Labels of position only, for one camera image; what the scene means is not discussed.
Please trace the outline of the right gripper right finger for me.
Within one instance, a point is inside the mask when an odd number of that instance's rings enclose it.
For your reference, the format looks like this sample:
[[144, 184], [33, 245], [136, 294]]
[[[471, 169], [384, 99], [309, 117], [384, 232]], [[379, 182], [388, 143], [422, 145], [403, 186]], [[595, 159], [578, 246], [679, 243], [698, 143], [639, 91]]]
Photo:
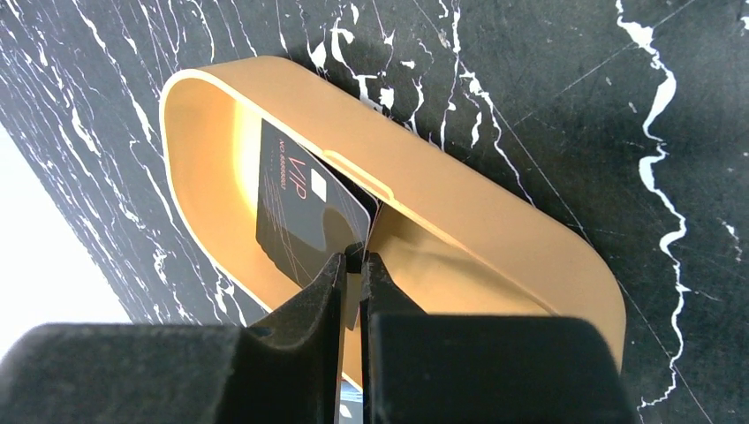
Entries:
[[571, 317], [429, 314], [369, 254], [366, 423], [633, 423], [609, 348]]

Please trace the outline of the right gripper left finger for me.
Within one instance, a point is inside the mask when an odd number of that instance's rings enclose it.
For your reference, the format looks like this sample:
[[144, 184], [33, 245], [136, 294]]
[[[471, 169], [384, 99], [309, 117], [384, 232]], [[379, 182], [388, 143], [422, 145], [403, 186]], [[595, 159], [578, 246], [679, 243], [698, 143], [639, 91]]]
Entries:
[[346, 259], [256, 323], [52, 323], [1, 362], [4, 423], [336, 423]]

